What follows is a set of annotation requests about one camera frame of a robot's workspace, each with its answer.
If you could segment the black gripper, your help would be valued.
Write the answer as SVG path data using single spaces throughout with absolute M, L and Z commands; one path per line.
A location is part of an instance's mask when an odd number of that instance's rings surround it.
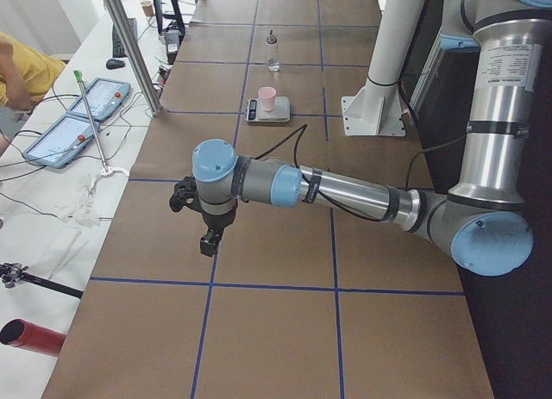
M 218 254 L 224 230 L 230 225 L 231 223 L 228 222 L 211 222 L 207 224 L 207 232 L 199 241 L 199 248 L 202 255 L 214 257 Z

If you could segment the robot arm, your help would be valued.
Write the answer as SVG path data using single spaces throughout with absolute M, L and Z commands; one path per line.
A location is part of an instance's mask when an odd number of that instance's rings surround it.
M 504 275 L 533 249 L 517 180 L 550 36 L 551 0 L 444 0 L 442 48 L 479 55 L 461 175 L 444 195 L 287 165 L 266 155 L 241 156 L 213 139 L 194 149 L 192 174 L 175 186 L 170 207 L 201 214 L 207 231 L 200 251 L 206 256 L 217 253 L 239 202 L 323 203 L 368 221 L 396 223 L 481 276 Z

